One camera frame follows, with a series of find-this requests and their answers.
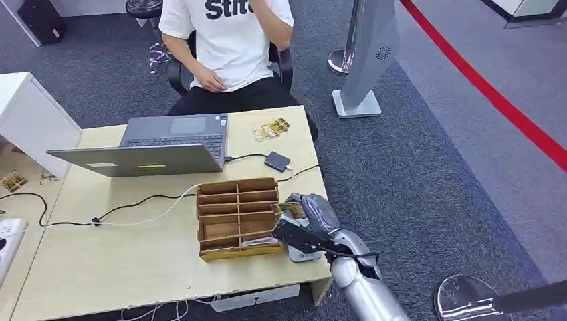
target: hand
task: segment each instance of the hand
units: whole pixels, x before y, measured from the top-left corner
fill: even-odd
[[[193,76],[199,81],[201,86],[210,92],[222,92],[226,89],[219,76],[213,70],[199,64]]]

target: laptop charger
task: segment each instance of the laptop charger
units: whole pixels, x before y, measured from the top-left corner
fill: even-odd
[[[264,161],[264,164],[282,173],[286,170],[286,167],[289,165],[289,163],[289,158],[284,157],[276,152],[271,152]]]

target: floor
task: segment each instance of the floor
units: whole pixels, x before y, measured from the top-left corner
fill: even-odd
[[[402,7],[397,8],[398,63],[375,89],[384,99],[384,114],[338,120],[330,92],[344,80],[325,61],[344,44],[352,2],[290,4],[296,18],[292,93],[319,126],[316,148],[330,201],[343,225],[381,252],[385,281],[413,320],[436,320],[432,294],[451,274],[479,276],[502,293],[565,278],[565,225],[557,224],[564,224],[567,209],[565,173],[498,114]],[[565,57],[556,57],[565,40],[559,36],[563,26],[513,29],[515,36],[508,37],[500,33],[504,21],[480,1],[419,0],[417,5],[497,89],[506,96],[515,92],[513,103],[565,146],[558,125],[564,123],[560,101],[567,93],[560,90],[560,80],[567,64]],[[462,12],[466,19],[457,15]],[[0,20],[8,21],[0,31],[0,72],[33,72],[80,126],[163,115],[178,98],[163,71],[148,73],[150,30],[125,15],[68,19],[64,42],[41,49],[10,25],[2,7]],[[496,45],[493,52],[487,49],[487,43],[503,41],[509,51]],[[554,51],[536,60],[542,53],[531,43]],[[529,67],[506,60],[518,51],[514,46],[525,47],[527,54],[518,61]],[[548,60],[562,66],[534,67],[546,67]],[[546,108],[532,108],[536,102]],[[156,319],[170,320],[172,309],[168,305]],[[515,320],[565,319],[561,309],[515,315]],[[222,314],[191,302],[185,320],[352,320],[352,311],[336,287],[316,309],[303,288],[297,298]]]
[[[478,0],[415,4],[483,77],[567,146],[567,24],[504,29],[506,21]],[[567,279],[566,173],[459,73],[399,3],[396,12],[399,64],[544,277]]]

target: silver stanchion base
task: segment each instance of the silver stanchion base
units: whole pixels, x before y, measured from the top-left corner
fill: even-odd
[[[372,90],[368,92],[360,105],[353,110],[344,109],[342,99],[340,98],[340,90],[333,90],[333,101],[335,102],[335,108],[339,118],[370,117],[380,116],[380,114],[382,114],[380,104]]]
[[[346,76],[348,73],[348,69],[346,69],[346,66],[343,69],[342,66],[343,59],[344,59],[344,49],[335,50],[329,55],[329,58],[327,59],[327,64],[329,65],[329,68],[331,68],[333,72],[336,72],[337,74],[342,76]]]
[[[509,314],[496,312],[491,304],[483,303],[484,299],[498,296],[498,292],[481,279],[449,276],[435,294],[435,310],[440,321],[511,321]]]

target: wooden divider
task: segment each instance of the wooden divider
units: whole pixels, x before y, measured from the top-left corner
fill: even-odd
[[[202,184],[197,190],[199,257],[204,261],[277,253],[281,243],[244,246],[271,236],[279,203],[273,178]]]

